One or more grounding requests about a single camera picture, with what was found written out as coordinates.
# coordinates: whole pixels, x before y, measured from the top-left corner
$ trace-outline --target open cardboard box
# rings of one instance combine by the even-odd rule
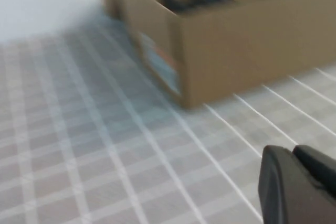
[[[335,0],[237,0],[177,15],[125,0],[142,60],[185,108],[336,60]]]

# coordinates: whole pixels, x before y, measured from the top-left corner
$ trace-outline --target tiled floor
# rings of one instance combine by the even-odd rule
[[[261,223],[262,148],[336,157],[336,67],[184,112],[118,23],[0,53],[0,223]]]

